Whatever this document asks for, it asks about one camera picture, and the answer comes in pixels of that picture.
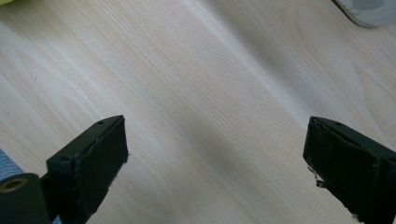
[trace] wood grain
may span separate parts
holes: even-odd
[[[331,1],[18,0],[0,41],[0,148],[24,171],[126,118],[90,223],[355,223],[306,168],[309,117],[396,148],[396,26]]]

